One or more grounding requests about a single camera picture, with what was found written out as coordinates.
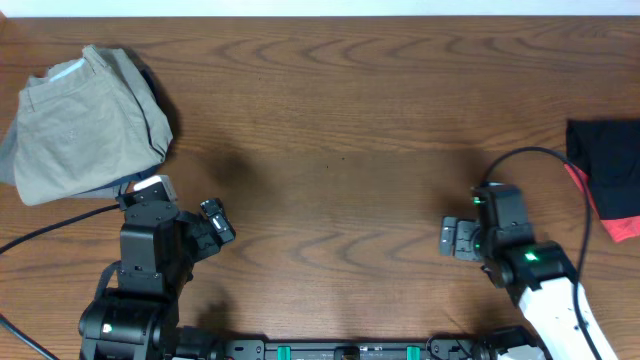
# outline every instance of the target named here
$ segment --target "wooden table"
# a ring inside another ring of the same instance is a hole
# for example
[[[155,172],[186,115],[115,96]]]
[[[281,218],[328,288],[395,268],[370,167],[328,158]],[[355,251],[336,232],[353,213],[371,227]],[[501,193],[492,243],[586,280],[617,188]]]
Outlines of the wooden table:
[[[237,240],[196,266],[181,323],[271,339],[421,338],[524,323],[478,264],[438,255],[444,215],[524,145],[564,149],[567,118],[640,114],[637,18],[22,19],[0,38],[0,131],[29,74],[124,47],[154,72],[181,206],[221,197]],[[495,179],[575,260],[581,195],[521,155]],[[111,201],[26,207],[0,186],[0,243]],[[123,222],[96,216],[1,257],[0,311],[77,359],[76,326]],[[640,357],[640,242],[594,225],[583,283],[621,359]],[[36,355],[2,331],[0,357]]]

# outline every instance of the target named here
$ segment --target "khaki pants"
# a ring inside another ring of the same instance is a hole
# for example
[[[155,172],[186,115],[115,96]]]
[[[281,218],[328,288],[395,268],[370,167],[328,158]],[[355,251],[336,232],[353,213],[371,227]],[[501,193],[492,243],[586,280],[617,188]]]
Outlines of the khaki pants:
[[[162,163],[166,116],[121,49],[83,49],[29,78],[16,117],[15,181],[27,205],[82,193]]]

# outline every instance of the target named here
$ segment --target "black cable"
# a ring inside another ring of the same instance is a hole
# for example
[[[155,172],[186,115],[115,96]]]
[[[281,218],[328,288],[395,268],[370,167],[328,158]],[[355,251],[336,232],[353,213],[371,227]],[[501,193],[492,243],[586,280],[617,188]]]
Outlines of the black cable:
[[[44,233],[49,232],[51,230],[55,230],[55,229],[61,228],[63,226],[69,225],[69,224],[73,224],[74,222],[78,222],[80,220],[84,220],[84,219],[86,219],[88,217],[103,213],[105,211],[115,210],[117,208],[119,208],[119,206],[117,204],[116,205],[105,206],[105,207],[100,208],[100,209],[89,211],[86,214],[82,214],[80,216],[76,216],[74,218],[61,221],[61,222],[59,222],[57,224],[49,225],[49,226],[44,227],[44,228],[42,228],[40,230],[36,230],[36,231],[34,231],[32,233],[29,233],[29,234],[27,234],[25,236],[19,237],[19,238],[15,239],[15,240],[11,241],[10,243],[0,247],[0,255],[2,255],[7,250],[13,248],[14,246],[20,245],[23,242],[25,242],[25,241],[27,241],[29,239],[32,239],[32,238],[34,238],[34,237],[36,237],[38,235],[44,234]],[[47,349],[45,349],[42,345],[38,344],[35,340],[33,340],[32,338],[27,336],[27,334],[25,334],[22,331],[20,331],[20,329],[15,327],[15,325],[13,325],[9,321],[9,319],[7,319],[1,313],[0,313],[0,325],[2,325],[4,328],[6,328],[10,333],[15,335],[18,339],[22,340],[25,344],[31,346],[31,348],[33,348],[35,351],[39,352],[40,355],[42,355],[45,359],[58,360],[58,358],[55,355],[50,353]]]
[[[460,340],[458,340],[458,339],[455,339],[455,340],[456,340],[456,342],[458,343],[458,346],[460,346],[460,350],[462,350],[462,352],[464,353],[464,355],[465,355],[466,357],[468,357],[468,358],[472,358],[473,356],[471,356],[471,353],[469,353],[469,352],[467,351],[467,349],[465,349],[465,348],[464,348],[464,346],[462,346],[462,344],[460,343]]]
[[[2,325],[5,329],[7,329],[10,333],[15,335],[18,339],[22,340],[25,344],[31,346],[33,350],[37,351],[42,355],[45,359],[48,360],[58,360],[58,358],[50,353],[47,349],[45,349],[42,345],[38,344],[35,340],[27,336],[27,334],[23,333],[18,329],[15,325],[13,325],[9,319],[4,317],[4,315],[0,314],[0,325]]]
[[[25,242],[25,241],[27,241],[29,239],[32,239],[32,238],[34,238],[34,237],[36,237],[38,235],[44,234],[44,233],[49,232],[51,230],[55,230],[55,229],[61,228],[63,226],[69,225],[69,224],[73,224],[74,222],[78,222],[80,220],[84,220],[84,219],[86,219],[88,217],[103,213],[105,211],[115,210],[118,207],[119,207],[119,205],[117,205],[117,204],[116,205],[105,206],[105,207],[100,208],[100,209],[89,211],[86,214],[82,214],[82,215],[76,216],[74,218],[61,221],[61,222],[59,222],[57,224],[53,224],[53,225],[49,225],[47,227],[43,227],[42,229],[36,230],[36,231],[34,231],[32,233],[29,233],[29,234],[27,234],[25,236],[21,236],[21,237],[15,239],[15,240],[11,241],[10,243],[0,247],[0,255],[2,255],[5,251],[13,248],[14,246],[20,245],[23,242]]]
[[[585,224],[584,224],[584,234],[582,239],[582,247],[580,248],[580,257],[578,258],[578,267],[576,269],[576,284],[573,286],[573,309],[576,313],[576,318],[578,319],[578,326],[580,327],[580,330],[582,330],[582,334],[584,335],[584,338],[587,341],[587,344],[589,345],[589,348],[591,349],[593,356],[596,358],[596,360],[601,360],[602,358],[598,353],[598,349],[596,348],[596,345],[593,343],[593,339],[591,339],[591,335],[589,334],[589,331],[587,330],[587,326],[584,322],[584,319],[582,318],[582,312],[580,311],[580,304],[578,302],[578,285],[580,284],[580,276],[582,275],[582,269],[584,268],[584,263],[587,255],[587,248],[589,246],[589,235],[591,234],[591,206],[589,203],[589,194],[587,192],[588,191],[587,185],[585,184],[584,180],[580,176],[580,172],[578,171],[578,168],[576,168],[576,166],[573,165],[571,161],[567,159],[566,156],[562,155],[557,151],[545,149],[539,146],[527,146],[527,147],[522,147],[522,148],[509,151],[508,153],[497,158],[491,164],[491,166],[489,166],[487,171],[484,173],[484,176],[482,177],[481,185],[485,185],[488,183],[489,176],[502,161],[504,161],[505,159],[513,155],[520,154],[523,152],[541,152],[559,159],[565,165],[571,168],[571,171],[573,171],[573,173],[576,175],[576,177],[580,181],[580,186],[582,187],[582,192],[584,194],[584,206],[586,211],[585,211]]]

